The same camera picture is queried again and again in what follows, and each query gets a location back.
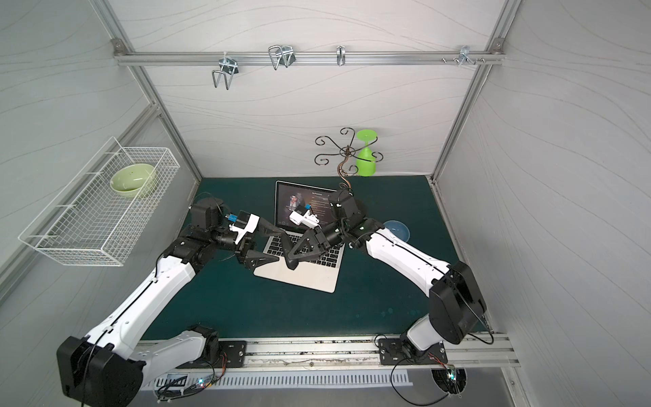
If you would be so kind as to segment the silver laptop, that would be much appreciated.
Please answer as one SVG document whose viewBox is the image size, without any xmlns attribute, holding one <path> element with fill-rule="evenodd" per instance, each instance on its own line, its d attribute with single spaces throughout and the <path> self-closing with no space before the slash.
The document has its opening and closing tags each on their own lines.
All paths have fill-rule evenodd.
<svg viewBox="0 0 651 407">
<path fill-rule="evenodd" d="M 276 182 L 275 224 L 284 230 L 292 244 L 296 244 L 307 227 L 297 225 L 290 220 L 291 213 L 300 205 L 308 205 L 311 213 L 319 220 L 322 227 L 331 225 L 335 218 L 332 215 L 328 197 L 334 191 L 292 183 L 289 181 Z M 336 289 L 338 273 L 342 263 L 344 248 L 341 244 L 330 249 L 319 259 L 301 262 L 291 270 L 283 258 L 283 249 L 279 237 L 268 239 L 264 248 L 266 254 L 271 254 L 279 260 L 255 269 L 254 276 L 267 278 L 281 283 L 288 283 L 303 288 L 310 288 L 326 293 Z"/>
</svg>

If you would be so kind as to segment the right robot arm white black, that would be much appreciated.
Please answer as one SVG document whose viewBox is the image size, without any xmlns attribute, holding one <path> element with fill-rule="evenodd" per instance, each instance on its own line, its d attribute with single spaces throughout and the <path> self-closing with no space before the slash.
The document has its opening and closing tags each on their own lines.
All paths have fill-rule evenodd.
<svg viewBox="0 0 651 407">
<path fill-rule="evenodd" d="M 487 311 L 485 299 L 472 269 L 464 262 L 453 265 L 436 259 L 401 240 L 366 212 L 351 191 L 340 189 L 328 197 L 333 221 L 322 225 L 313 206 L 299 203 L 289 212 L 289 220 L 306 227 L 298 242 L 283 244 L 288 268 L 318 259 L 339 244 L 363 249 L 373 259 L 391 266 L 428 298 L 428 314 L 406 332 L 405 340 L 423 353 L 433 344 L 460 344 L 472 336 L 476 323 Z"/>
</svg>

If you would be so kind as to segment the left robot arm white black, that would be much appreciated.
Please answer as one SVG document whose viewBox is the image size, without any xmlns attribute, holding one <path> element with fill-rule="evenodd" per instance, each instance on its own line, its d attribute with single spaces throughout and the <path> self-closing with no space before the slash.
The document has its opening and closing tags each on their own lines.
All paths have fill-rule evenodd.
<svg viewBox="0 0 651 407">
<path fill-rule="evenodd" d="M 190 223 L 157 258 L 154 269 L 135 291 L 84 337 L 68 337 L 57 349 L 63 394 L 81 405 L 127 406 L 142 385 L 195 361 L 222 364 L 216 330 L 190 327 L 152 350 L 137 344 L 176 294 L 219 251 L 227 251 L 249 270 L 276 257 L 258 252 L 254 237 L 279 237 L 291 249 L 288 234 L 267 220 L 242 211 L 232 215 L 223 200 L 203 198 L 190 208 Z"/>
</svg>

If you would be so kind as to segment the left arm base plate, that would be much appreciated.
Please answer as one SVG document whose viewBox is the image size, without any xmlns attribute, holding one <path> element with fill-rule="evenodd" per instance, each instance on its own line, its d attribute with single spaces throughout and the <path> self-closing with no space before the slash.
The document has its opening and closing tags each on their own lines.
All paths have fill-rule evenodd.
<svg viewBox="0 0 651 407">
<path fill-rule="evenodd" d="M 209 369 L 221 368 L 223 359 L 225 367 L 241 368 L 248 343 L 244 340 L 215 340 L 207 345 L 207 349 L 195 361 L 186 362 L 177 369 Z"/>
</svg>

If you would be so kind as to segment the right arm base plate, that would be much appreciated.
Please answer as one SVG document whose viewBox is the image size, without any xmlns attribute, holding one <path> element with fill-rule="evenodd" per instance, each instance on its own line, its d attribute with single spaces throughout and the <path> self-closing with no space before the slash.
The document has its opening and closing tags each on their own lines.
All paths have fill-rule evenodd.
<svg viewBox="0 0 651 407">
<path fill-rule="evenodd" d="M 407 339 L 381 337 L 376 339 L 383 366 L 440 366 L 449 363 L 443 342 L 427 350 L 419 350 Z"/>
</svg>

